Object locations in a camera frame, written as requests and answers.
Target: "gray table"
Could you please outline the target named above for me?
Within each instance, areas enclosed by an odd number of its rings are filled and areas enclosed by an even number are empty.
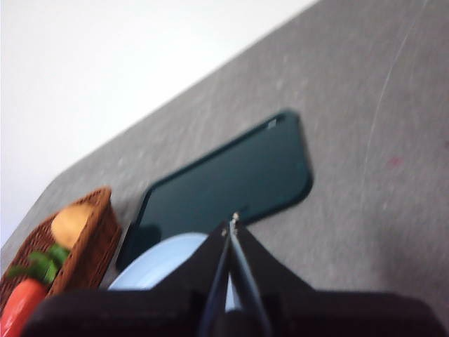
[[[151,182],[285,106],[302,112],[315,185],[251,232],[316,288],[416,296],[449,327],[447,0],[316,4],[58,176],[2,269],[41,219],[103,184],[125,232]]]

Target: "red spot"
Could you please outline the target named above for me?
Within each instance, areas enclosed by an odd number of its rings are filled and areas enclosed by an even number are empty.
[[[394,169],[404,162],[404,159],[402,157],[392,157],[387,161],[387,166],[391,169]]]

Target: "light blue plate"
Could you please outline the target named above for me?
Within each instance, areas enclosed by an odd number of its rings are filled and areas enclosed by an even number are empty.
[[[109,286],[111,290],[150,289],[185,262],[207,235],[185,233],[159,242],[136,258]]]

